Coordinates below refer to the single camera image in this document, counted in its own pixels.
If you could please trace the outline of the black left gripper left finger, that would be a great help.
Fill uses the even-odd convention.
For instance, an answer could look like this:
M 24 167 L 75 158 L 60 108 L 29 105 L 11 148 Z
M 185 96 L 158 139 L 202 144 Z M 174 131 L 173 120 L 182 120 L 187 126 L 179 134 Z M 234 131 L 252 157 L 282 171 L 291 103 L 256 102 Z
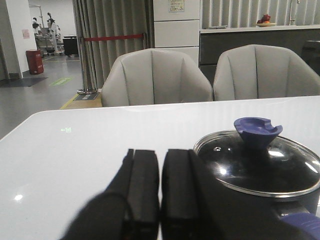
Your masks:
M 159 184 L 155 152 L 129 149 L 108 187 L 78 212 L 62 239 L 157 239 Z

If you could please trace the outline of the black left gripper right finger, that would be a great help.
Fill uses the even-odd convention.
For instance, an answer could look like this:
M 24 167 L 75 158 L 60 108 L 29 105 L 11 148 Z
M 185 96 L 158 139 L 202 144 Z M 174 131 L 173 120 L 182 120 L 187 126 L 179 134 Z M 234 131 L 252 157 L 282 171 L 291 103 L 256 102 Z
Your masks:
M 192 150 L 168 150 L 161 188 L 164 240 L 310 239 L 255 199 L 223 186 Z

